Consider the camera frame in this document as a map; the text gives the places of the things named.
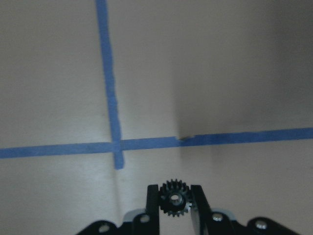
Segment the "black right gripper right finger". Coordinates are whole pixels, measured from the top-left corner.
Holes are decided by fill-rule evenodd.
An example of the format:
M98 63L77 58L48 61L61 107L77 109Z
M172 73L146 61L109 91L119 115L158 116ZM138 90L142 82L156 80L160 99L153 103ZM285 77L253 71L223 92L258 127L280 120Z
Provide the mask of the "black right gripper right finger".
M191 185L192 208L191 218L196 235L208 235L207 222L211 215L211 207L200 185Z

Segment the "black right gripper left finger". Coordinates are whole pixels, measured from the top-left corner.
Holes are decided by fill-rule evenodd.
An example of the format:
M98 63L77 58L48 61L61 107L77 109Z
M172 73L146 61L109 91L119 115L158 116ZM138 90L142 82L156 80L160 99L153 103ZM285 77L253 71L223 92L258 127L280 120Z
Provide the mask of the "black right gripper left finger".
M149 216L148 231L149 235L159 235L159 193L158 185L147 187L146 214Z

